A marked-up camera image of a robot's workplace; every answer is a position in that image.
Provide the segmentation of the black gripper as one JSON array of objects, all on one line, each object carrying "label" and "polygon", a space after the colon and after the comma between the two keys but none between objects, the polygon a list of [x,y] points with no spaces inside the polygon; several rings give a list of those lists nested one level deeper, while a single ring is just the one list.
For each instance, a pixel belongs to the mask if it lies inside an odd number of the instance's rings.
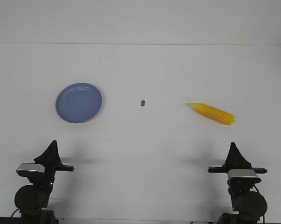
[{"label": "black gripper", "polygon": [[56,140],[53,140],[40,156],[34,158],[34,162],[46,166],[44,173],[46,178],[54,178],[57,171],[74,171],[74,166],[62,164]]},{"label": "black gripper", "polygon": [[268,172],[266,168],[252,168],[252,164],[242,156],[234,142],[231,142],[226,161],[222,167],[209,167],[208,173],[228,173],[230,170],[253,170],[256,174]]}]

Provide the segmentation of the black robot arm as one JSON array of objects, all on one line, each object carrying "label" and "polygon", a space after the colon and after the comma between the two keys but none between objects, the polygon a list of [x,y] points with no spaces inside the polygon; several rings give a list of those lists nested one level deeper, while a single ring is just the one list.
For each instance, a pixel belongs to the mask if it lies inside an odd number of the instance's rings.
[{"label": "black robot arm", "polygon": [[267,169],[253,168],[232,142],[225,163],[220,167],[209,167],[208,173],[225,173],[228,176],[228,194],[234,213],[223,213],[218,224],[256,224],[261,218],[265,223],[267,201],[256,184],[261,182],[258,174],[266,174]]},{"label": "black robot arm", "polygon": [[40,156],[34,158],[33,163],[22,163],[16,169],[18,176],[25,177],[30,182],[21,187],[14,197],[14,204],[21,214],[21,224],[59,223],[53,210],[46,209],[57,171],[73,172],[74,167],[62,164],[56,140]]}]

